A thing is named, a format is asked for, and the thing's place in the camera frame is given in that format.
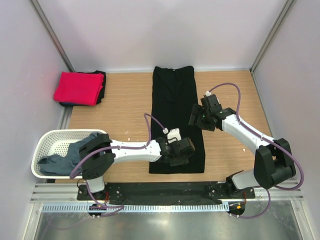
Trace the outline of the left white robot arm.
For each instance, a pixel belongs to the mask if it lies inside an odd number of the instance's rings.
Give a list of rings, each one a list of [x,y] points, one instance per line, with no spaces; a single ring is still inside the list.
[[[113,165],[124,162],[147,161],[179,166],[189,163],[195,146],[188,137],[159,137],[150,142],[121,142],[111,140],[107,133],[99,134],[79,149],[82,178],[88,193],[95,200],[106,194],[105,172]]]

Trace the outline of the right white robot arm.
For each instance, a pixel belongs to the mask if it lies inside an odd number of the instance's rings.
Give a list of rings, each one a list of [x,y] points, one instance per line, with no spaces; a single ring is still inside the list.
[[[214,94],[203,97],[201,104],[192,106],[188,124],[206,131],[219,129],[230,134],[254,155],[251,170],[242,170],[226,178],[225,192],[231,198],[237,198],[246,188],[268,190],[296,175],[288,141],[274,139],[247,125],[235,110],[223,108]]]

